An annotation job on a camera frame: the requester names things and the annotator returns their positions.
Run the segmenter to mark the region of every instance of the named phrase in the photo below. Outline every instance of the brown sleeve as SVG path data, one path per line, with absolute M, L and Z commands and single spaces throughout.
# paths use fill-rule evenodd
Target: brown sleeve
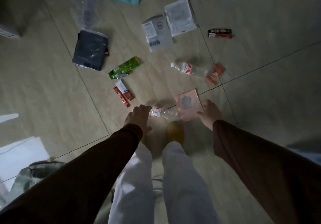
M 320 222 L 319 165 L 223 120 L 214 122 L 213 134 L 215 155 L 235 170 L 275 223 Z
M 142 138 L 128 124 L 15 199 L 0 223 L 93 223 Z

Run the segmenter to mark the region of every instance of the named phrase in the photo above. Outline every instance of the hand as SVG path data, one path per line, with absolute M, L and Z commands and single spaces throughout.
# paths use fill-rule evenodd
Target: hand
M 197 112 L 196 115 L 201 119 L 202 123 L 213 130 L 213 123 L 216 120 L 223 120 L 222 113 L 217 108 L 215 103 L 210 100 L 204 100 L 202 102 L 204 112 Z
M 147 126 L 147 119 L 149 116 L 149 112 L 151 110 L 151 106 L 140 105 L 136 106 L 133 109 L 133 112 L 129 112 L 124 126 L 126 124 L 136 124 L 142 129 L 143 137 L 152 130 L 151 126 Z

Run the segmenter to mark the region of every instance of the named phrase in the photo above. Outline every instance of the person's left hand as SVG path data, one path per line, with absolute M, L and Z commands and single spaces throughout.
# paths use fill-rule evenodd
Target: person's left hand
M 133 112 L 129 112 L 124 126 L 126 124 L 136 124 L 142 129 L 143 138 L 144 136 L 152 130 L 151 126 L 147 126 L 147 119 L 149 116 L 149 112 L 151 110 L 151 106 L 140 105 L 136 106 L 133 109 Z

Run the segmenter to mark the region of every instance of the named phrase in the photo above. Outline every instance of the leg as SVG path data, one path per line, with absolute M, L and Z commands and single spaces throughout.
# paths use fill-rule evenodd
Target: leg
M 140 143 L 116 181 L 108 223 L 154 223 L 151 164 L 150 151 Z
M 178 142 L 163 150 L 163 191 L 169 224 L 219 223 L 209 190 Z

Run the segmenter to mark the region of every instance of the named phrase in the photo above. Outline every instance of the green wrapper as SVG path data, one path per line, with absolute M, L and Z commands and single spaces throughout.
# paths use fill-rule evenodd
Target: green wrapper
M 128 74 L 139 65 L 139 59 L 137 55 L 135 55 L 133 58 L 130 58 L 128 61 L 111 70 L 108 75 L 110 79 L 119 79 L 120 77 L 122 77 L 122 75 Z

